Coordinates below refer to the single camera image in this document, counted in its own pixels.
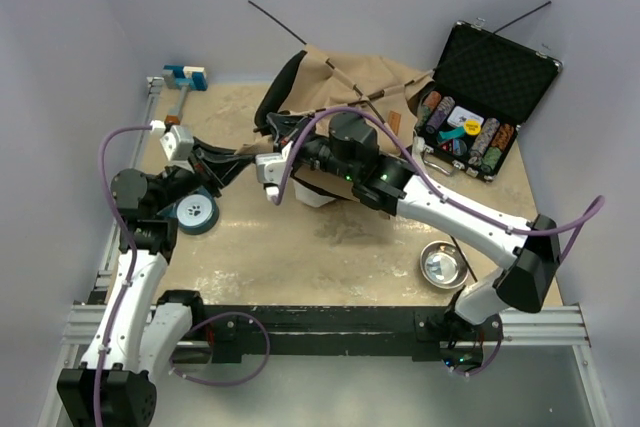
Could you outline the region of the tan black pet tent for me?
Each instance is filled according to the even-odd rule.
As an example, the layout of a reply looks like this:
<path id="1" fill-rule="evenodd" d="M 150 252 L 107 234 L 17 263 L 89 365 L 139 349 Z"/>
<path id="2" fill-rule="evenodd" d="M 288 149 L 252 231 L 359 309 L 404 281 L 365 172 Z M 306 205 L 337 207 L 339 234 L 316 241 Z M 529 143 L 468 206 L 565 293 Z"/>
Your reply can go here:
<path id="1" fill-rule="evenodd" d="M 297 199 L 309 206 L 345 198 L 396 215 L 419 172 L 408 149 L 419 95 L 433 81 L 431 72 L 385 57 L 308 45 L 258 106 L 259 139 L 238 151 L 254 155 L 274 204 L 293 180 Z"/>

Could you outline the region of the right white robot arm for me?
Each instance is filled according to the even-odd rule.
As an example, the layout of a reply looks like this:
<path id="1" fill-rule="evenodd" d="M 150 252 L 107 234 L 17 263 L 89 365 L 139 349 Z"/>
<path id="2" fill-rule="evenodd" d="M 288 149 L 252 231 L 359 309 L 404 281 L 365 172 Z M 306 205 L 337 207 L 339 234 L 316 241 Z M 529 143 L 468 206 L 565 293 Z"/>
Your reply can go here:
<path id="1" fill-rule="evenodd" d="M 448 333 L 469 339 L 481 323 L 507 308 L 539 312 L 560 264 L 556 222 L 489 208 L 434 181 L 403 150 L 381 152 L 378 135 L 392 131 L 366 112 L 338 107 L 306 115 L 269 113 L 271 154 L 256 158 L 258 178 L 280 203 L 290 174 L 302 166 L 343 180 L 372 210 L 432 226 L 473 247 L 496 266 L 454 296 L 445 316 Z"/>

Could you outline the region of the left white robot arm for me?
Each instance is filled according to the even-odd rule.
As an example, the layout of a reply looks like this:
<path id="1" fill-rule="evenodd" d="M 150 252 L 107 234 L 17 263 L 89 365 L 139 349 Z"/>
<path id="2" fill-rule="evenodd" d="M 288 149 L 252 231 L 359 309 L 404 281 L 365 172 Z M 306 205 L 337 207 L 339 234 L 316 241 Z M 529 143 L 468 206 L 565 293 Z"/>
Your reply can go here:
<path id="1" fill-rule="evenodd" d="M 157 379 L 182 338 L 207 327 L 201 296 L 168 293 L 152 306 L 173 256 L 177 219 L 162 211 L 203 188 L 218 196 L 254 161 L 251 154 L 190 146 L 186 167 L 158 174 L 118 172 L 106 188 L 120 227 L 115 283 L 103 317 L 79 365 L 61 371 L 57 391 L 74 426 L 148 426 L 157 405 Z"/>

